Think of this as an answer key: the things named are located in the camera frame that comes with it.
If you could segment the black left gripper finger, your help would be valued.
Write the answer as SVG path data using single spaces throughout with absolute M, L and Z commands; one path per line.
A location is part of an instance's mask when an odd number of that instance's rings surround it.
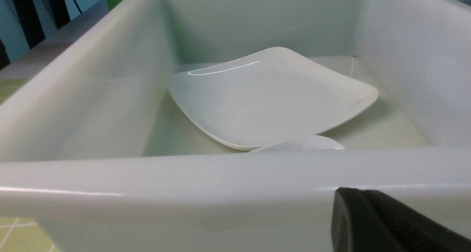
M 469 252 L 471 242 L 379 190 L 339 187 L 331 220 L 334 252 Z

